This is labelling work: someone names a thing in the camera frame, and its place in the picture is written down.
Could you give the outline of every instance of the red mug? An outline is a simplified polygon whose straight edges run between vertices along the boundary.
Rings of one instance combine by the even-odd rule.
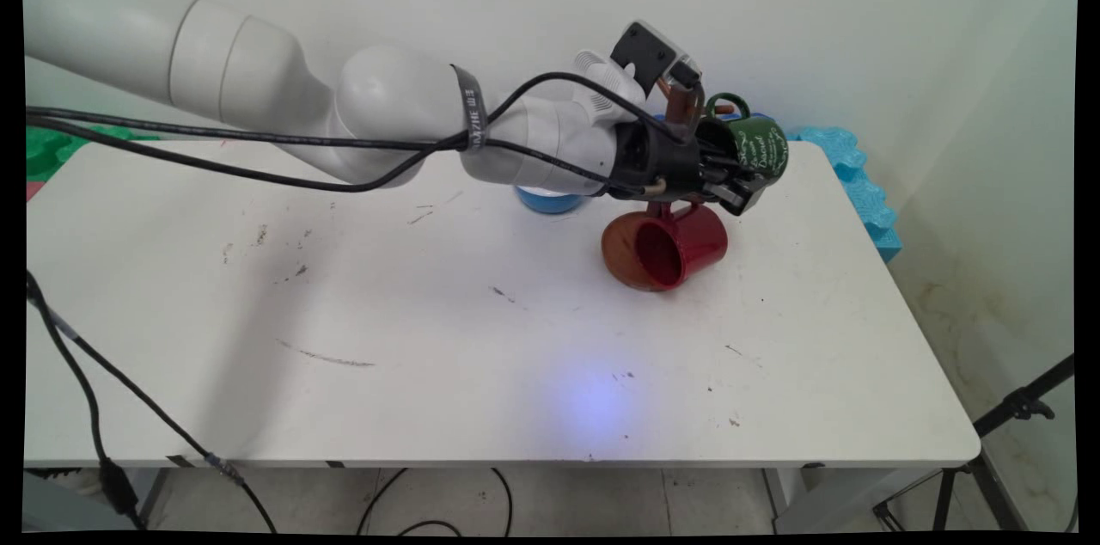
[[[604,232],[604,262],[616,279],[645,291],[672,290],[726,255],[726,228],[711,208],[692,204],[675,212],[650,203]]]

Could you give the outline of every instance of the white table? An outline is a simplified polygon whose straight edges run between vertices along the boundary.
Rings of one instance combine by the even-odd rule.
[[[326,177],[264,144],[158,146]],[[820,149],[792,143],[756,207],[719,211],[726,259],[671,293],[604,268],[605,225],[641,207],[539,215],[454,155],[346,195],[88,145],[28,204],[26,257],[55,310],[243,465],[822,462],[879,468],[860,471],[873,484],[978,455]],[[84,396],[30,305],[26,327],[24,466],[94,465]],[[201,464],[74,351],[116,461]],[[795,527],[838,516],[828,489]]]

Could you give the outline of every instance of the blue foam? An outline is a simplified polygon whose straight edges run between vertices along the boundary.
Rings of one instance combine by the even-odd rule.
[[[856,149],[856,134],[843,128],[807,128],[799,134],[801,141],[809,141],[825,150],[833,171],[842,182],[849,182],[867,164],[867,154]]]
[[[840,178],[848,199],[855,206],[867,235],[875,242],[883,262],[889,262],[901,251],[901,238],[893,230],[898,212],[887,205],[887,193],[867,177],[864,165],[867,154],[856,149],[856,134],[843,128],[807,128],[799,135],[825,150],[833,171]]]

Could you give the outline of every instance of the tripod stand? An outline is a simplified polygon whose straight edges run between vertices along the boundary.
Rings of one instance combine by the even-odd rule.
[[[1050,410],[1048,404],[1043,403],[1042,396],[1057,388],[1062,384],[1062,382],[1065,382],[1072,375],[1074,355],[1069,355],[1062,362],[1058,362],[1045,373],[1042,373],[1042,375],[1036,378],[1032,383],[1009,393],[1009,395],[1004,397],[1004,401],[987,412],[986,415],[978,418],[974,424],[974,428],[978,433],[978,437],[986,437],[998,427],[1001,427],[1002,424],[1008,423],[1013,418],[1028,421],[1033,414],[1041,414],[1048,421],[1054,418],[1054,411]],[[979,471],[988,471],[982,457],[978,457],[967,462],[965,466],[960,466],[958,468],[945,468],[943,470],[944,476],[939,481],[939,498],[936,501],[936,515],[933,520],[932,530],[944,530],[947,525],[947,511],[950,505],[952,492],[955,488],[955,475],[959,471],[969,473],[972,468]],[[898,522],[898,519],[894,517],[893,513],[890,512],[887,503],[905,491],[909,491],[909,489],[911,488],[902,490],[875,506],[873,511],[876,516],[882,520],[891,531],[904,531],[904,528]],[[983,493],[986,493],[990,488],[982,489]],[[1022,528],[1019,522],[1012,517],[1010,513],[1007,513],[1007,511],[1002,510],[1001,512],[998,512],[998,510],[994,509],[994,515],[997,515],[997,521],[1001,526],[1001,530]]]

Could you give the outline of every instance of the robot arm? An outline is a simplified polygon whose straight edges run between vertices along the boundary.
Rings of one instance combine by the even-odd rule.
[[[333,89],[310,74],[295,36],[211,0],[23,0],[23,37],[28,56],[246,130],[438,141],[469,127],[470,91],[455,67],[376,45],[348,61]],[[625,72],[628,65],[635,66],[632,77]],[[638,107],[659,79],[684,87],[698,83],[691,59],[645,23],[632,23],[609,58],[583,51],[574,66]],[[485,94],[482,99],[484,110],[492,111],[503,96]],[[739,214],[756,192],[735,185],[752,178],[746,179],[740,168],[704,171],[692,134],[698,130],[704,139],[703,131],[711,130],[711,151],[737,162],[737,149],[725,142],[728,132],[714,122],[680,127],[682,138],[668,139],[606,97],[578,86],[564,101],[524,96],[487,133],[602,176],[649,186],[646,196],[630,198],[726,200],[732,205],[723,205]],[[349,183],[374,179],[410,153],[280,148]],[[499,148],[462,152],[461,160],[468,173],[486,182],[581,195],[604,192],[598,182]],[[419,166],[388,186],[416,176]],[[739,207],[730,199],[740,199]]]

